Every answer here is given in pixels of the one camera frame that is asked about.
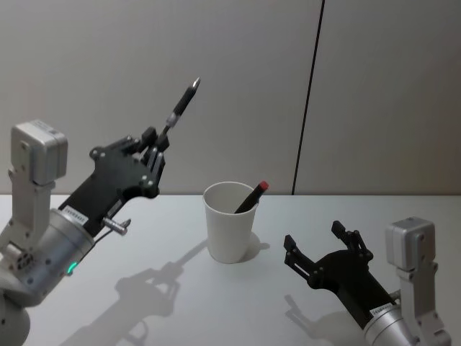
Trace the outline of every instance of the paper cup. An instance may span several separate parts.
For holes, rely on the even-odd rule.
[[[253,191],[240,182],[219,182],[203,193],[207,216],[208,250],[222,263],[236,263],[249,247],[257,204],[245,213],[234,214]]]

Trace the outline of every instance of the table surface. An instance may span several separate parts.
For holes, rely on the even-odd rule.
[[[65,197],[53,196],[52,206]],[[11,214],[1,196],[0,224]],[[206,250],[200,196],[136,199],[116,219],[129,234],[101,241],[38,307],[26,345],[363,346],[362,331],[328,291],[311,290],[284,265],[285,234],[313,260],[341,249],[333,220],[358,229],[375,254],[372,274],[398,289],[385,258],[385,227],[409,216],[436,224],[437,308],[460,345],[460,197],[265,196],[245,261],[223,265]]]

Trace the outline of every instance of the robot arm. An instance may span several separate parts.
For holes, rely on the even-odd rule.
[[[450,346],[435,310],[434,224],[419,218],[393,223],[386,230],[388,262],[400,277],[400,302],[371,275],[373,258],[358,231],[346,232],[338,222],[332,232],[347,246],[318,262],[307,258],[291,236],[285,237],[285,264],[300,274],[311,288],[335,293],[373,346]]]
[[[0,345],[22,345],[29,332],[24,308],[40,304],[72,274],[104,227],[127,233],[130,221],[112,220],[126,202],[158,195],[167,133],[199,83],[187,89],[160,135],[150,127],[140,138],[92,149],[93,173],[58,209],[50,210],[50,194],[66,174],[65,136],[39,120],[12,128],[13,213],[0,234]]]

